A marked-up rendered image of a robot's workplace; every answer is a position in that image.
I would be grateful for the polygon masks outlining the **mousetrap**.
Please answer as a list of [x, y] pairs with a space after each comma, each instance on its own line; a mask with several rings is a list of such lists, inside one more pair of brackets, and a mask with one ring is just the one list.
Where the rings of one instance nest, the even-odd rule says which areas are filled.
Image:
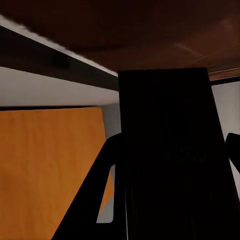
[[206, 67], [118, 71], [127, 240], [240, 240]]

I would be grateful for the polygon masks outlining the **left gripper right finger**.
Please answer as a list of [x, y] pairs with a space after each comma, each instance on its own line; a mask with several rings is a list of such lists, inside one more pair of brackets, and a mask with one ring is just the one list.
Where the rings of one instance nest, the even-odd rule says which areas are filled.
[[240, 135], [228, 133], [225, 145], [229, 159], [240, 173]]

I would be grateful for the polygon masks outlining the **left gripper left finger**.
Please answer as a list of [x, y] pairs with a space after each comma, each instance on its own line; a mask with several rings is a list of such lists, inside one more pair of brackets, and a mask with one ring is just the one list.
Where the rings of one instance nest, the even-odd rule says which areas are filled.
[[[114, 216], [96, 223], [115, 164]], [[51, 240], [128, 240], [123, 133], [107, 139]]]

